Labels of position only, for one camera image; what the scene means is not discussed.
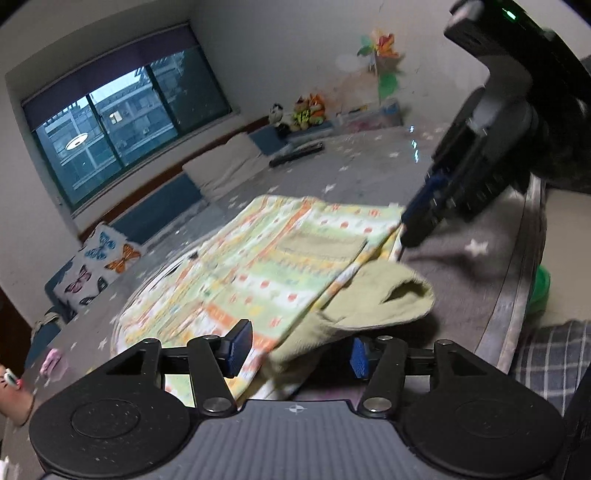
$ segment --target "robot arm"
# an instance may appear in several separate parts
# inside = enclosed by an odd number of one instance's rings
[[[444,218],[471,221],[508,186],[525,193],[530,173],[557,181],[591,175],[579,154],[591,76],[560,37],[512,0],[460,0],[450,12],[445,36],[490,76],[462,106],[402,216],[405,247],[421,244]]]

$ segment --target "green towel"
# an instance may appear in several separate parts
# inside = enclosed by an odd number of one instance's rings
[[[269,353],[248,397],[285,398],[314,370],[322,346],[364,330],[413,322],[434,302],[433,288],[415,271],[384,259],[368,262],[325,309],[306,314]]]

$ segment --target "blue butterfly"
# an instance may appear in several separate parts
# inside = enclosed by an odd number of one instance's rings
[[[115,249],[115,242],[110,239],[109,235],[104,232],[100,233],[99,237],[99,248],[93,248],[88,250],[84,254],[85,257],[88,258],[96,258],[97,260],[104,260],[107,258],[107,254],[105,253],[106,249],[114,250]]]

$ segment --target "gray bedsheet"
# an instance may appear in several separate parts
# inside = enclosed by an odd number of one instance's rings
[[[443,128],[393,128],[331,138],[320,155],[263,171],[215,205],[196,209],[196,216],[162,235],[51,343],[64,352],[68,368],[63,376],[44,382],[38,375],[43,356],[25,373],[25,383],[35,389],[36,405],[108,360],[113,327],[127,300],[163,265],[233,218],[254,197],[273,193],[339,203],[406,204],[422,185]],[[395,334],[415,346],[450,338],[495,365],[502,367],[506,359],[510,363],[543,238],[540,191],[536,180],[525,200],[508,192],[473,225],[444,225],[419,249],[405,252],[402,261],[433,284],[437,303],[431,316],[398,327]],[[473,240],[479,246],[477,256],[466,250]],[[339,355],[346,355],[343,345],[329,351],[298,398],[358,398],[359,386],[352,384],[348,369],[342,369]],[[40,475],[27,424],[18,429],[8,422],[2,448],[6,455],[19,464],[20,478]]]

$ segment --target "plaid fabric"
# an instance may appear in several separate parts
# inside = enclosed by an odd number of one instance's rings
[[[533,330],[520,343],[509,374],[564,415],[591,362],[589,322]]]

